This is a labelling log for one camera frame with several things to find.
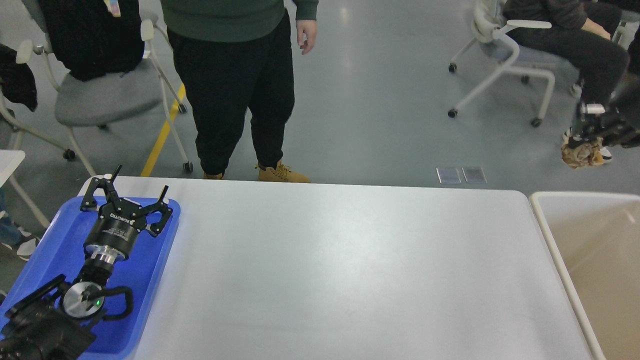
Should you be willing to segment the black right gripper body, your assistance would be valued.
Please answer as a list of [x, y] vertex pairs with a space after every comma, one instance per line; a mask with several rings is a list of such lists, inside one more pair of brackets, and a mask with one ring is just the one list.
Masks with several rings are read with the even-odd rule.
[[628, 72], [611, 96], [608, 109], [615, 112], [613, 118], [625, 125], [624, 149], [639, 146], [640, 80]]

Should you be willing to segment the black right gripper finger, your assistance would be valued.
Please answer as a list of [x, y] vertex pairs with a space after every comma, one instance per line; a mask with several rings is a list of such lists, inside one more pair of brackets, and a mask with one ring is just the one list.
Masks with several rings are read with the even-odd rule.
[[574, 141], [595, 141], [604, 137], [601, 126], [601, 117], [606, 109], [602, 104], [586, 104], [579, 102], [576, 105], [573, 119]]
[[588, 125], [585, 128], [585, 143], [589, 147], [600, 144], [603, 147], [623, 146], [626, 143], [626, 125], [613, 125], [602, 128], [596, 125]]

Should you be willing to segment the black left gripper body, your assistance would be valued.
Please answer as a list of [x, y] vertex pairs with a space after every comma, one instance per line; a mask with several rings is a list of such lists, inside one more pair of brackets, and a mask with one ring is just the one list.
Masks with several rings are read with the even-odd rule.
[[83, 200], [83, 211], [94, 205], [97, 219], [83, 243], [85, 258], [98, 261], [126, 261], [130, 259], [139, 235], [152, 231], [147, 217], [153, 206], [120, 196], [105, 196], [104, 202]]

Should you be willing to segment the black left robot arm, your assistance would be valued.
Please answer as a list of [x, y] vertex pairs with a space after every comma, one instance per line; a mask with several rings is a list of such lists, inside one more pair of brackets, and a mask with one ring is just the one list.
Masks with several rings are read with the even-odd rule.
[[1, 306], [3, 360], [125, 360], [150, 313], [179, 204], [126, 198], [118, 170], [68, 200]]

